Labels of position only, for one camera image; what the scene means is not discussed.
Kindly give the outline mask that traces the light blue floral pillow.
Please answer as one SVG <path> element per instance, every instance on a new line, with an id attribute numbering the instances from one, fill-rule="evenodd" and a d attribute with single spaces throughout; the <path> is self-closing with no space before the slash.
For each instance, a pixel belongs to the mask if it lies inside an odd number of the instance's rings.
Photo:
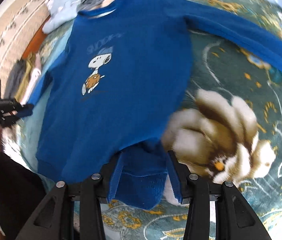
<path id="1" fill-rule="evenodd" d="M 44 24 L 42 31 L 49 34 L 62 24 L 74 19 L 77 15 L 76 8 L 81 0 L 48 0 L 46 7 L 50 18 Z"/>

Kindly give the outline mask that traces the dark grey folded garment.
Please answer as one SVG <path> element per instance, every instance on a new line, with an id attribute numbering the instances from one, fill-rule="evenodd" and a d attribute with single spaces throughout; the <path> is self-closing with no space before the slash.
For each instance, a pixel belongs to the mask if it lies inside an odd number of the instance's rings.
<path id="1" fill-rule="evenodd" d="M 24 59 L 19 59 L 13 65 L 10 74 L 8 76 L 5 92 L 4 92 L 4 99 L 14 98 L 18 88 L 21 84 L 21 81 L 26 72 L 26 61 Z"/>

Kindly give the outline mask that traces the pink folded garment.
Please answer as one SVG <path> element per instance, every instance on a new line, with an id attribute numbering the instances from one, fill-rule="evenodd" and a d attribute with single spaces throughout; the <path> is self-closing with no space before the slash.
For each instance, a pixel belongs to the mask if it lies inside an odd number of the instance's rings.
<path id="1" fill-rule="evenodd" d="M 29 100 L 29 97 L 30 97 L 39 77 L 41 76 L 41 74 L 42 74 L 41 58 L 40 58 L 40 55 L 37 53 L 34 68 L 31 72 L 30 81 L 29 81 L 29 84 L 27 86 L 27 89 L 25 91 L 25 94 L 23 96 L 21 103 L 27 103 L 27 101 Z"/>

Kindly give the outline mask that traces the olive knitted folded sweater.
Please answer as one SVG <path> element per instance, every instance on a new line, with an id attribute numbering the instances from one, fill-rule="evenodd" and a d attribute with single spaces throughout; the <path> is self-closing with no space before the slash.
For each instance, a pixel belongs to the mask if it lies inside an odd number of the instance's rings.
<path id="1" fill-rule="evenodd" d="M 23 75 L 23 78 L 21 79 L 20 85 L 18 87 L 18 90 L 14 96 L 14 98 L 18 101 L 21 102 L 23 99 L 26 89 L 29 85 L 30 79 L 31 79 L 31 73 L 33 69 L 35 68 L 35 62 L 36 62 L 36 54 L 30 52 L 29 55 L 27 56 L 27 59 L 25 61 L 25 74 Z"/>

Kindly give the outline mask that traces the teal floral bed blanket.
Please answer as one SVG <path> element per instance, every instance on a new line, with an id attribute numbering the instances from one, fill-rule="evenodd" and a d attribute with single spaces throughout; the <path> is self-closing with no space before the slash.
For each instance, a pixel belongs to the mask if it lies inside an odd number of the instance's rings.
<path id="1" fill-rule="evenodd" d="M 282 8 L 268 0 L 187 0 L 242 17 L 282 41 Z M 44 43 L 43 74 L 65 50 L 74 20 Z M 223 37 L 190 30 L 192 67 L 183 100 L 160 139 L 191 173 L 222 184 L 231 181 L 252 206 L 272 239 L 282 239 L 282 71 Z M 20 124 L 21 154 L 37 171 L 36 152 L 47 88 L 33 114 Z M 175 198 L 166 160 L 161 201 L 146 210 L 109 199 L 102 205 L 108 239 L 182 239 L 189 205 Z"/>

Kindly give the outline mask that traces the beige quilted headboard cover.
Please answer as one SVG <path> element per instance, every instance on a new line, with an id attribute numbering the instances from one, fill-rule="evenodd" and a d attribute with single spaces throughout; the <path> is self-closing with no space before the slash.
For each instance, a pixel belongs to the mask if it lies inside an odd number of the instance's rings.
<path id="1" fill-rule="evenodd" d="M 3 0 L 0 4 L 0 79 L 21 58 L 49 18 L 48 0 Z"/>

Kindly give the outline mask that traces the blue snoopy sweatshirt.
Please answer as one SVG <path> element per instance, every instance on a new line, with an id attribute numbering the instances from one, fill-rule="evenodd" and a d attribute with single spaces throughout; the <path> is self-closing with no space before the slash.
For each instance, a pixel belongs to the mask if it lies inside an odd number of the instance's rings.
<path id="1" fill-rule="evenodd" d="M 184 97 L 190 30 L 223 37 L 282 71 L 282 41 L 224 10 L 187 0 L 115 0 L 80 11 L 65 50 L 36 84 L 47 88 L 36 159 L 39 174 L 78 183 L 119 153 L 108 199 L 149 210 L 162 198 L 160 139 Z"/>

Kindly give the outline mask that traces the orange wooden bed frame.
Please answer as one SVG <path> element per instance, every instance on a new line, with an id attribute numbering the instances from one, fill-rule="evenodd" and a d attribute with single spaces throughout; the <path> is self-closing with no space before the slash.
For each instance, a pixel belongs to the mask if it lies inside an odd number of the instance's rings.
<path id="1" fill-rule="evenodd" d="M 50 16 L 46 18 L 43 24 L 39 27 L 39 29 L 34 34 L 33 38 L 31 39 L 30 43 L 28 44 L 27 48 L 25 49 L 22 59 L 26 59 L 30 53 L 37 53 L 40 45 L 43 43 L 47 35 L 42 31 L 43 26 L 45 23 L 50 19 Z"/>

